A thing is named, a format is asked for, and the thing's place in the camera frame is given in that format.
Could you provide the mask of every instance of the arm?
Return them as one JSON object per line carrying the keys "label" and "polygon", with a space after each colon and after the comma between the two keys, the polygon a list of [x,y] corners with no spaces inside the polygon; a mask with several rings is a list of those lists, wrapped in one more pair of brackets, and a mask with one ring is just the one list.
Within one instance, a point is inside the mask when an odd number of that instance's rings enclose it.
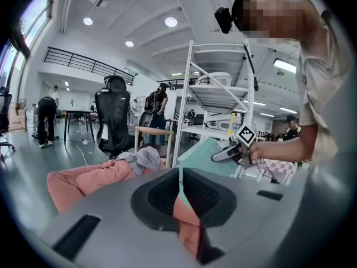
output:
{"label": "arm", "polygon": [[166,106],[166,104],[167,104],[167,101],[168,101],[167,98],[165,98],[165,99],[163,100],[163,102],[162,102],[162,104],[161,104],[160,111],[157,112],[158,115],[161,115],[161,114],[163,113],[163,110],[165,109],[165,106]]}
{"label": "arm", "polygon": [[301,126],[300,137],[284,142],[256,142],[250,147],[250,158],[300,162],[310,159],[315,147],[317,125]]}

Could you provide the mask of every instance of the white ceiling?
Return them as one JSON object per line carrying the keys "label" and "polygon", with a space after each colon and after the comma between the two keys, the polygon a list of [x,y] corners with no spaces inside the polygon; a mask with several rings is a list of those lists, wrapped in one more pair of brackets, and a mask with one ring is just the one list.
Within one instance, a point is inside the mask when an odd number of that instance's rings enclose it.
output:
{"label": "white ceiling", "polygon": [[[73,0],[67,28],[101,39],[154,74],[174,79],[172,73],[185,71],[191,39],[200,44],[241,44],[244,41],[243,34],[235,27],[228,35],[221,33],[214,18],[217,8],[231,8],[232,3],[233,0],[109,0],[105,8],[97,8],[88,0]],[[88,16],[93,19],[90,27],[83,24],[83,18]],[[177,26],[167,27],[167,17],[177,19]],[[127,40],[134,42],[133,48],[124,45]],[[284,117],[286,114],[279,110],[280,106],[298,110],[294,75],[285,72],[284,76],[277,76],[278,69],[273,66],[275,58],[295,63],[298,56],[296,43],[276,45],[275,41],[269,39],[249,42],[260,81],[256,99],[268,104],[262,112]],[[234,84],[236,80],[244,83],[246,62],[241,56],[234,55],[197,54],[194,59],[208,72],[227,71],[233,77]]]}
{"label": "white ceiling", "polygon": [[41,79],[49,87],[55,85],[58,86],[58,89],[66,90],[67,86],[65,82],[68,82],[68,88],[76,92],[86,92],[89,94],[94,94],[97,91],[102,89],[102,83],[91,82],[82,78],[73,78],[70,76],[64,76],[60,74],[48,74],[48,73],[39,73]]}

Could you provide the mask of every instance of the person in black clothes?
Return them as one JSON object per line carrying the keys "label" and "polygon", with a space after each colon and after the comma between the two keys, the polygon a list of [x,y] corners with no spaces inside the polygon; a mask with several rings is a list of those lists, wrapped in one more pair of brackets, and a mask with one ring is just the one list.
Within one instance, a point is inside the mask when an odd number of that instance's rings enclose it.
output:
{"label": "person in black clothes", "polygon": [[299,137],[301,127],[299,127],[299,125],[297,124],[295,115],[289,114],[286,117],[286,123],[288,124],[289,129],[286,131],[286,134],[283,136],[283,141],[287,141]]}
{"label": "person in black clothes", "polygon": [[45,147],[46,142],[46,132],[45,132],[45,119],[47,117],[47,121],[49,124],[49,137],[48,144],[53,145],[54,143],[54,119],[56,115],[56,102],[51,97],[43,97],[38,102],[38,142],[40,143],[40,147]]}
{"label": "person in black clothes", "polygon": [[[168,98],[166,94],[167,85],[165,83],[160,84],[158,88],[158,93],[156,95],[156,101],[158,103],[158,111],[154,112],[150,127],[165,130],[165,117],[163,115],[165,111],[165,106],[167,104]],[[149,135],[149,143],[156,143],[156,135]],[[160,136],[160,145],[165,145],[165,136]]]}

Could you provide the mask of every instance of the chair headrest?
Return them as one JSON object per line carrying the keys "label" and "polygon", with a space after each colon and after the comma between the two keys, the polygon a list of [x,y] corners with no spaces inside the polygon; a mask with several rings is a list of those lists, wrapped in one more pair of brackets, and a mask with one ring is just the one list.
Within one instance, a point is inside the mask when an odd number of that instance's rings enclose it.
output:
{"label": "chair headrest", "polygon": [[117,75],[108,75],[104,78],[103,90],[121,89],[127,90],[127,85],[123,78]]}

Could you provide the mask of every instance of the hand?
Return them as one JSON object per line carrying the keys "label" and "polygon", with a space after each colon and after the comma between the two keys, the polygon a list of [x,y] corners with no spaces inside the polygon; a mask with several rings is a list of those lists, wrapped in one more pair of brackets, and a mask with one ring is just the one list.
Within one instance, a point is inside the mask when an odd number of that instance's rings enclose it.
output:
{"label": "hand", "polygon": [[261,148],[259,145],[260,142],[254,142],[249,148],[250,160],[254,161],[255,159],[261,158]]}

